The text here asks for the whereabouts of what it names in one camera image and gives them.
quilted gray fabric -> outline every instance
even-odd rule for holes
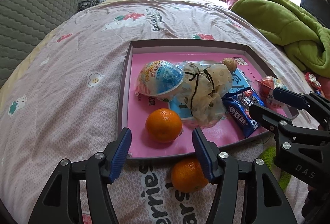
[[[54,28],[83,0],[0,0],[0,87]]]

blue gripper pad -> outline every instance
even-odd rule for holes
[[[123,131],[118,136],[118,140],[121,140],[119,146],[117,147],[116,152],[113,155],[111,160],[111,172],[109,175],[110,181],[113,183],[121,173],[121,170],[126,161],[128,150],[132,143],[132,133],[128,128],[124,128]]]
[[[202,130],[196,128],[192,131],[192,144],[196,152],[197,159],[201,164],[205,178],[212,184],[220,176],[216,154],[212,151],[209,142],[206,140]]]
[[[295,107],[299,110],[308,108],[308,103],[305,101],[305,98],[301,94],[296,94],[289,90],[276,87],[273,90],[273,97],[282,103],[285,103],[291,107]]]

walnut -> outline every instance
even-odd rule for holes
[[[235,59],[230,57],[223,59],[221,64],[225,65],[231,73],[235,72],[237,69],[237,63]]]

pink box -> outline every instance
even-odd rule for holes
[[[131,42],[123,68],[119,101],[118,101],[118,133],[124,127],[132,131],[132,144],[128,159],[154,160],[166,157],[178,157],[195,152],[192,145],[192,129],[183,124],[183,133],[175,141],[161,144],[149,139],[145,130],[145,122],[151,112],[159,108],[168,108],[168,103],[155,98],[135,96],[136,78],[146,63],[166,60],[171,63],[183,61],[213,60],[221,62],[225,57],[235,58],[238,68],[249,78],[250,85],[257,89],[255,80],[275,74],[262,59],[248,46],[214,40],[139,40]],[[277,112],[287,117],[295,117],[298,111],[289,111],[287,107]],[[229,148],[252,141],[268,131],[258,128],[250,137],[245,138],[234,119],[226,114],[211,128],[203,132],[208,141],[218,147]]]

green fuzzy strap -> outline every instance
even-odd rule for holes
[[[260,158],[264,160],[267,167],[271,170],[272,165],[274,164],[274,158],[276,155],[276,148],[270,147],[266,149],[263,153],[260,154]],[[286,190],[291,179],[291,175],[283,170],[281,170],[281,175],[279,177],[278,184],[283,191]]]

